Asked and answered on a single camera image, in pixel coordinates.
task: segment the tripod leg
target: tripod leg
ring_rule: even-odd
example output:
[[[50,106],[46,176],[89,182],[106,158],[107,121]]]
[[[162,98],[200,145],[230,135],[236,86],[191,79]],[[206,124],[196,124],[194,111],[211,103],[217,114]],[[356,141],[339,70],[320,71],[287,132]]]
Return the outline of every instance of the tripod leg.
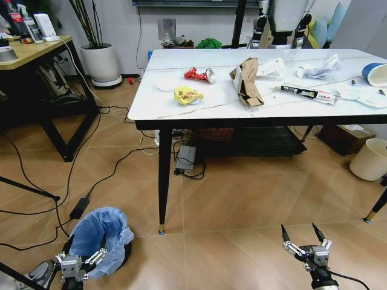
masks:
[[[0,182],[4,182],[6,184],[10,184],[12,186],[19,187],[20,189],[28,190],[29,192],[37,193],[39,195],[45,196],[46,198],[54,199],[55,201],[58,201],[60,199],[59,196],[52,195],[51,193],[48,193],[48,192],[43,192],[42,190],[18,183],[14,180],[10,180],[10,179],[2,177],[2,176],[0,176]]]

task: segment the humanoid robot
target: humanoid robot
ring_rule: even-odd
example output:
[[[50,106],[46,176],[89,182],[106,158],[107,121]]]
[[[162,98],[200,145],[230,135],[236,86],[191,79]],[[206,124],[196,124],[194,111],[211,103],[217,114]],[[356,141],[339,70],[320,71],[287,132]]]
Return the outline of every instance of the humanoid robot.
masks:
[[[273,42],[269,48],[302,48],[304,31],[312,20],[309,14],[316,0],[258,0],[259,17],[254,20],[250,48],[259,48],[261,37],[269,22]],[[287,39],[294,33],[293,43]]]

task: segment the crushed soda can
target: crushed soda can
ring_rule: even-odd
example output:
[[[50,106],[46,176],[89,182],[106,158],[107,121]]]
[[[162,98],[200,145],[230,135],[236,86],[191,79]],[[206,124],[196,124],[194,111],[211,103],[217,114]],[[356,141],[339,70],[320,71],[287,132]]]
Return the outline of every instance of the crushed soda can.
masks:
[[[187,79],[197,79],[204,80],[209,83],[215,83],[215,72],[212,68],[206,69],[206,71],[202,74],[197,74],[196,68],[190,68],[185,74],[184,78]]]

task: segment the white plant pot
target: white plant pot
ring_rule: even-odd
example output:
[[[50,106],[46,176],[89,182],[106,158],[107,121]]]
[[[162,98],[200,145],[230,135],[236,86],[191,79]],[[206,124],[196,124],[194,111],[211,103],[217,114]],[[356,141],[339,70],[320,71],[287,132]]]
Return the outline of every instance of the white plant pot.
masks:
[[[113,45],[104,45],[106,47],[93,50],[88,49],[89,45],[85,45],[80,47],[80,53],[95,86],[114,86],[122,81],[119,63]]]

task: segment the potted plant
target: potted plant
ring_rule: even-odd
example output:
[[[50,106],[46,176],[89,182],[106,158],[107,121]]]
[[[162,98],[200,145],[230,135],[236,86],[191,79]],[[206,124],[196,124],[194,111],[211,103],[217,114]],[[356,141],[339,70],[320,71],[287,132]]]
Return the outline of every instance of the potted plant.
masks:
[[[101,24],[96,3],[91,0],[93,18],[90,20],[84,0],[69,0],[86,34],[89,44],[80,47],[80,53],[86,63],[94,86],[107,87],[121,83],[119,64],[114,47],[103,42]]]

